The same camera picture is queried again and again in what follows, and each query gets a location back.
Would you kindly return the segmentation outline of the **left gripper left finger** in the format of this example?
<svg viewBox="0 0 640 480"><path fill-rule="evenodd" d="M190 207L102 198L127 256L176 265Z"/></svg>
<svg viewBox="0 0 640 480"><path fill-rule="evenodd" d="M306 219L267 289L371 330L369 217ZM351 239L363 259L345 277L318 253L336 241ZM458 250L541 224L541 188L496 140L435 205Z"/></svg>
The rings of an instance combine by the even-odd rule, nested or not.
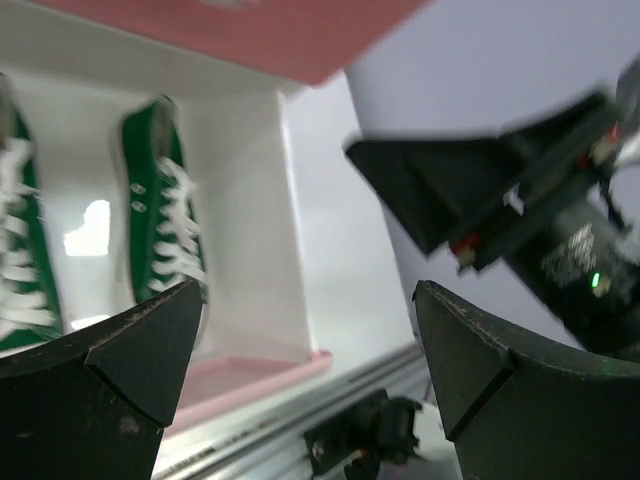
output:
<svg viewBox="0 0 640 480"><path fill-rule="evenodd" d="M184 281L1 361L4 479L148 479L201 318Z"/></svg>

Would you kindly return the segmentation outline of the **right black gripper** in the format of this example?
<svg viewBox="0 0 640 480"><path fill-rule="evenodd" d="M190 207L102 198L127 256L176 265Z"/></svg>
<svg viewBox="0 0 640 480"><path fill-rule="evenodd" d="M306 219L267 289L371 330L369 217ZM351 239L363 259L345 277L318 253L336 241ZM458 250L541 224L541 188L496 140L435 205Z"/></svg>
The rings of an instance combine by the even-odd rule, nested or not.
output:
<svg viewBox="0 0 640 480"><path fill-rule="evenodd" d="M460 269L521 249L594 185L639 159L639 131L603 90L484 138L362 138L346 157L419 250Z"/></svg>

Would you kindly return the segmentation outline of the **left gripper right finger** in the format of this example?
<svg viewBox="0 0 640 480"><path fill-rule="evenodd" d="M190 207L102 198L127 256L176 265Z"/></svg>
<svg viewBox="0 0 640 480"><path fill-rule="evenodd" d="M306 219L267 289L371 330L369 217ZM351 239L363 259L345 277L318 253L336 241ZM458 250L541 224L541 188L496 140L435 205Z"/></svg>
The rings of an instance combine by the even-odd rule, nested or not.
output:
<svg viewBox="0 0 640 480"><path fill-rule="evenodd" d="M414 301L463 478L638 478L638 364L540 336L433 281Z"/></svg>

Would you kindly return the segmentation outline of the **green sneaker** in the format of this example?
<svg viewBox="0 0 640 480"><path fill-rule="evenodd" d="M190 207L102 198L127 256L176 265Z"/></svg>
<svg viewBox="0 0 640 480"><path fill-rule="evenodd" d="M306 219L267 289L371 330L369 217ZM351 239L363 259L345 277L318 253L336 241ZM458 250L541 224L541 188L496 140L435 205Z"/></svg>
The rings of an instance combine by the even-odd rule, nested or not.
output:
<svg viewBox="0 0 640 480"><path fill-rule="evenodd" d="M177 107L157 95L126 113L116 130L124 166L128 217L127 274L132 297L142 303L189 278L199 284L202 308L194 345L204 332L209 294L194 213L195 182L183 158Z"/></svg>
<svg viewBox="0 0 640 480"><path fill-rule="evenodd" d="M1 76L1 355L64 335L44 228L35 143Z"/></svg>

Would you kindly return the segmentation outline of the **green sneaker front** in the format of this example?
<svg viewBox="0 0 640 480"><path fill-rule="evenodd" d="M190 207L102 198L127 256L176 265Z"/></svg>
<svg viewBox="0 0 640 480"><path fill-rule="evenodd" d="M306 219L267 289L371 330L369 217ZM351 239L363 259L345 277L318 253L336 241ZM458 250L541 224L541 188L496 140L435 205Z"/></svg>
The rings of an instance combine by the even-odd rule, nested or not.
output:
<svg viewBox="0 0 640 480"><path fill-rule="evenodd" d="M189 278L199 284L202 308L194 345L204 332L209 294L194 213L195 182L183 158L177 107L157 95L126 113L116 130L124 166L128 217L127 274L132 297L142 303Z"/></svg>

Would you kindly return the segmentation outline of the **light pink drawer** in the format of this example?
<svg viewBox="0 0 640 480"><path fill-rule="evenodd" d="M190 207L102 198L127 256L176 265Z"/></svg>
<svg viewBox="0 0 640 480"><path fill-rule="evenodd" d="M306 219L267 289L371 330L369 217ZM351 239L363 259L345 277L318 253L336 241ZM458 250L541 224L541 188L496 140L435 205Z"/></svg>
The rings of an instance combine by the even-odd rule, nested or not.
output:
<svg viewBox="0 0 640 480"><path fill-rule="evenodd" d="M27 1L1 5L1 70L35 140L69 328L133 303L116 128L159 94L176 104L209 305L169 435L330 367L298 258L285 82Z"/></svg>

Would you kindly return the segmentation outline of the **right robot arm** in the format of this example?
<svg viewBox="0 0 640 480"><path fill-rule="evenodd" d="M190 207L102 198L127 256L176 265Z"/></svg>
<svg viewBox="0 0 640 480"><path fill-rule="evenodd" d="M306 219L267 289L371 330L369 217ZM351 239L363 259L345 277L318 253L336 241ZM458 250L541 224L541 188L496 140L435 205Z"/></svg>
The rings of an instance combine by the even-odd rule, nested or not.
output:
<svg viewBox="0 0 640 480"><path fill-rule="evenodd" d="M636 151L604 87L494 131L367 135L345 154L425 255L496 262L588 351L639 344L639 239L611 181Z"/></svg>

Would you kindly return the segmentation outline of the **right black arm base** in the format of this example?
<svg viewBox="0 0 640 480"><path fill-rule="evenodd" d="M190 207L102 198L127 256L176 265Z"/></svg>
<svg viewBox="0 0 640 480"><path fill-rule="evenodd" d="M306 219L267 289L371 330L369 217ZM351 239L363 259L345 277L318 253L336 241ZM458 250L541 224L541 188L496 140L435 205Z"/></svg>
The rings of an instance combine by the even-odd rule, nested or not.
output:
<svg viewBox="0 0 640 480"><path fill-rule="evenodd" d="M404 465L416 458L414 425L422 410L419 402L391 398L381 389L307 430L312 477L341 467L347 479L375 479L383 463Z"/></svg>

